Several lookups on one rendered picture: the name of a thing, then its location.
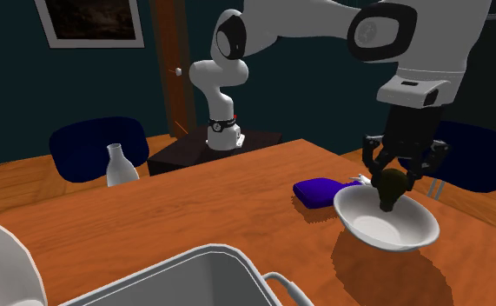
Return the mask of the white bowl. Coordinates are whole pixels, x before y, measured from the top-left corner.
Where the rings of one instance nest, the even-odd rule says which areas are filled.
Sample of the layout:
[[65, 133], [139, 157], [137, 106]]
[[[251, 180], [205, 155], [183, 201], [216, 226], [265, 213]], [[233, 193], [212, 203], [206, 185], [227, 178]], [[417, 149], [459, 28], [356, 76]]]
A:
[[420, 203], [403, 195], [386, 212], [380, 208], [378, 190], [371, 186], [338, 191], [334, 209], [353, 236], [376, 249], [411, 251], [434, 243], [440, 236], [436, 218]]

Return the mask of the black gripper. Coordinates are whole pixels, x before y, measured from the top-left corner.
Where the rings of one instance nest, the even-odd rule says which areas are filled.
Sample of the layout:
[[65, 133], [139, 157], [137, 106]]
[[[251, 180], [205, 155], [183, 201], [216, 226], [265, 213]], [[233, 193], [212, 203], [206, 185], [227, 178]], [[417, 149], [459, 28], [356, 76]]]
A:
[[[394, 105], [391, 107], [384, 134], [365, 135], [362, 140], [362, 162], [372, 175], [371, 184], [378, 187], [382, 171], [397, 157], [409, 159], [407, 191], [423, 176], [433, 173], [450, 151], [450, 145], [435, 139], [443, 107], [424, 109]], [[382, 150], [374, 157], [374, 150]]]

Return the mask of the brown wooden door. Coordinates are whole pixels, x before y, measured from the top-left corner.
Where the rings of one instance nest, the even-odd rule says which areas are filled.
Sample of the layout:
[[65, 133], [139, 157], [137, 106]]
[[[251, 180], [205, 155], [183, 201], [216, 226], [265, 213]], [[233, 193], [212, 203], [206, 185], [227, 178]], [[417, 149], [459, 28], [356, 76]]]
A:
[[180, 138], [197, 126], [185, 0], [149, 0], [169, 134]]

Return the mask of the purple flat box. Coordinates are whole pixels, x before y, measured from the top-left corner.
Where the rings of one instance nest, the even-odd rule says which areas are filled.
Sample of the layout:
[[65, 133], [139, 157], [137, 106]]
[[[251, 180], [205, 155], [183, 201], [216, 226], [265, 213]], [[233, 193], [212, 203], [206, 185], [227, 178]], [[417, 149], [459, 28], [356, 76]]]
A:
[[360, 185], [360, 182], [340, 183], [319, 177], [295, 183], [293, 192], [306, 208], [314, 210], [333, 206], [334, 196], [340, 190], [356, 185]]

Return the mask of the dark robot stand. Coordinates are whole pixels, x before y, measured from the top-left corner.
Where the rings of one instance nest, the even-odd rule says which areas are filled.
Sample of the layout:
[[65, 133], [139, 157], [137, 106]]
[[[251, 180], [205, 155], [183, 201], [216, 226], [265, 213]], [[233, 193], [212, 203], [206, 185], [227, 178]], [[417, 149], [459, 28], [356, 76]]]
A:
[[264, 149], [282, 141], [282, 133], [278, 132], [242, 130], [241, 133], [246, 136], [246, 139], [239, 149], [212, 150], [206, 144], [207, 129], [204, 126], [197, 127], [191, 133], [149, 157], [147, 160], [149, 175], [161, 175], [200, 163]]

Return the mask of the dark blue chair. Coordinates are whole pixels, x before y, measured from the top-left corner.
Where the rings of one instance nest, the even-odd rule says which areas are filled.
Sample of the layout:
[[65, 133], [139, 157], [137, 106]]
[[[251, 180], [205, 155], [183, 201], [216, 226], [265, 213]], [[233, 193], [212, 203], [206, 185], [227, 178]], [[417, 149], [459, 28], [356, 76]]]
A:
[[450, 152], [428, 177], [477, 193], [496, 190], [496, 131], [442, 121], [434, 138], [449, 144]]
[[149, 157], [142, 125], [134, 118], [113, 116], [72, 123], [50, 136], [50, 154], [60, 176], [71, 183], [85, 183], [106, 174], [108, 146], [119, 143], [136, 167]]

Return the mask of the large white round object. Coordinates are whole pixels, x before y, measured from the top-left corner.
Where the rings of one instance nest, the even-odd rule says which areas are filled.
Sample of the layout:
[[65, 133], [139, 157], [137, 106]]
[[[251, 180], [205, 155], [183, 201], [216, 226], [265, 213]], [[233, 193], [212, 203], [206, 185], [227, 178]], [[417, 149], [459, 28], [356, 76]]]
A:
[[1, 225], [0, 306], [48, 306], [43, 280], [31, 254]]

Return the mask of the white-framed dark wall picture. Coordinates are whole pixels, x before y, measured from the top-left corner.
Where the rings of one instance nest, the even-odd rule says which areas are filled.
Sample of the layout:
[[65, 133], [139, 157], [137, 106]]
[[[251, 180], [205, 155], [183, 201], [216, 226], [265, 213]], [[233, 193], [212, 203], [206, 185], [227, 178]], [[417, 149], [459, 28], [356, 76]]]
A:
[[34, 0], [51, 49], [142, 49], [137, 0]]

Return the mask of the dark olive pear-shaped object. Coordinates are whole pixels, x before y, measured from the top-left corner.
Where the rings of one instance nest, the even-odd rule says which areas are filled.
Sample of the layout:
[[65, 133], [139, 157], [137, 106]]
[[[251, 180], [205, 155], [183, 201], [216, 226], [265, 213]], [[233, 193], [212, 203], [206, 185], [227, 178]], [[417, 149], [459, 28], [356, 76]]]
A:
[[397, 169], [384, 169], [377, 183], [380, 198], [380, 209], [390, 212], [397, 200], [408, 190], [409, 182], [407, 176]]

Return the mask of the white vase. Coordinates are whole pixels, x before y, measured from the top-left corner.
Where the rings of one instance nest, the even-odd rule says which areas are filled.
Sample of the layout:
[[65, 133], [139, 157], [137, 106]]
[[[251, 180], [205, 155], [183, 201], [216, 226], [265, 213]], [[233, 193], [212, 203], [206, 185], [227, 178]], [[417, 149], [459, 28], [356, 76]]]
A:
[[108, 187], [139, 179], [135, 166], [123, 154], [121, 144], [109, 144], [107, 150], [109, 152], [109, 163], [106, 169]]

